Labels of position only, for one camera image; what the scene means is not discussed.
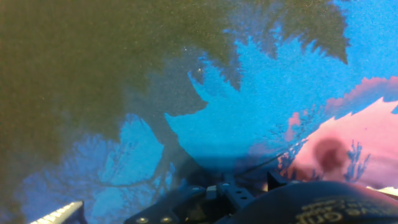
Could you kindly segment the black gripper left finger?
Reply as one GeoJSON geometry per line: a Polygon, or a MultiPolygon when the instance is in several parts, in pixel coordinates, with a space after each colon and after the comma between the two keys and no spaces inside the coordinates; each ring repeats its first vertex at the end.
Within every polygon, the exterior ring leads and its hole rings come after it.
{"type": "Polygon", "coordinates": [[[254,201],[245,189],[232,182],[207,188],[176,189],[124,224],[213,224],[226,223],[236,212],[254,201]]]}

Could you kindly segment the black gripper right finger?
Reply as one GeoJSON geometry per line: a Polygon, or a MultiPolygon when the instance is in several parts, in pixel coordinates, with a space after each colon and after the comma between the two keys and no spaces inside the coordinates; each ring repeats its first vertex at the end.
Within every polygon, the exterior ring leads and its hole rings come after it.
{"type": "Polygon", "coordinates": [[[273,190],[287,185],[288,182],[276,171],[269,171],[267,173],[267,187],[268,190],[273,190]]]}

